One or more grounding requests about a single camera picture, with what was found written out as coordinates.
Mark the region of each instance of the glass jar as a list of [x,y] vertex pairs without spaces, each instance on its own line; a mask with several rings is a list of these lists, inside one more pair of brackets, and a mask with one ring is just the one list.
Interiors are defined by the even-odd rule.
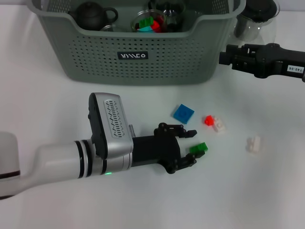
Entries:
[[245,10],[236,18],[228,44],[242,46],[274,43],[279,12],[280,5],[276,0],[247,0]]
[[150,0],[148,8],[160,10],[165,14],[168,32],[181,29],[186,9],[184,0]]

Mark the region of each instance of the green toy block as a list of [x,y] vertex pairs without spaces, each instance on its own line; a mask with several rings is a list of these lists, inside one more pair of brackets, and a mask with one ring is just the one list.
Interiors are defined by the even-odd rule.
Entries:
[[197,154],[200,151],[204,151],[204,152],[208,151],[208,147],[206,146],[205,142],[190,148],[190,153],[191,154]]
[[144,27],[147,27],[147,26],[151,26],[151,25],[153,25],[153,17],[152,16],[150,16],[149,18],[145,18],[145,19],[143,19],[139,22],[140,29],[144,28]]

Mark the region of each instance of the black lid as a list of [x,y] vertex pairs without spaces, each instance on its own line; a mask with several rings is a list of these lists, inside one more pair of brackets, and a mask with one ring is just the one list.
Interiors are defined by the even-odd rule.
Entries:
[[277,5],[273,0],[247,0],[246,8],[241,13],[254,22],[266,22],[277,12]]
[[102,7],[95,2],[85,2],[77,8],[78,15],[86,18],[95,17],[100,15],[101,12]]

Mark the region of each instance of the gray plastic basket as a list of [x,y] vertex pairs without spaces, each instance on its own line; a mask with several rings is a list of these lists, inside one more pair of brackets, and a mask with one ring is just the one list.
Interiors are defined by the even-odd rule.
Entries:
[[[186,0],[183,29],[176,33],[86,31],[67,14],[85,0],[28,0],[66,74],[77,81],[125,85],[201,83],[210,79],[234,18],[246,0]],[[130,22],[146,0],[101,0]],[[148,59],[119,60],[118,52],[148,52]]]

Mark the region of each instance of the label sticker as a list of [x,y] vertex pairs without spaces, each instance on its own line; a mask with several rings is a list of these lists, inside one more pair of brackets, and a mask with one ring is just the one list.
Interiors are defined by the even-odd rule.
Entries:
[[292,72],[292,73],[302,73],[303,74],[304,73],[304,67],[288,65],[287,71]]
[[118,52],[119,60],[147,60],[148,52]]

